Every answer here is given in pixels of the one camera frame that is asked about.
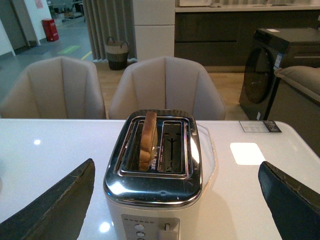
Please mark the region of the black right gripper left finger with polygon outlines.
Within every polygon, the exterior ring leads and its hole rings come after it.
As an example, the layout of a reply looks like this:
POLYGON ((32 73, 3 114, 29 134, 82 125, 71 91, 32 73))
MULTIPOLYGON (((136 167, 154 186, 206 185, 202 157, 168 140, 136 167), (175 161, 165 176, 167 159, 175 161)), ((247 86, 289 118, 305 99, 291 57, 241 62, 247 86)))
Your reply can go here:
POLYGON ((25 208, 0 224, 2 240, 76 240, 95 182, 89 158, 25 208))

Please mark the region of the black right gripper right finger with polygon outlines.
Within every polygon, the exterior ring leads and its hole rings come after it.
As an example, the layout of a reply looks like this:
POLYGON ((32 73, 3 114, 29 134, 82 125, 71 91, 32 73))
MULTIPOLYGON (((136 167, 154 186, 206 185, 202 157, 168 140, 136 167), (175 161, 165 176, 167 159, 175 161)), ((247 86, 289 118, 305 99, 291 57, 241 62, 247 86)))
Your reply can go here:
POLYGON ((283 240, 320 238, 320 194, 267 161, 258 170, 264 200, 283 240))

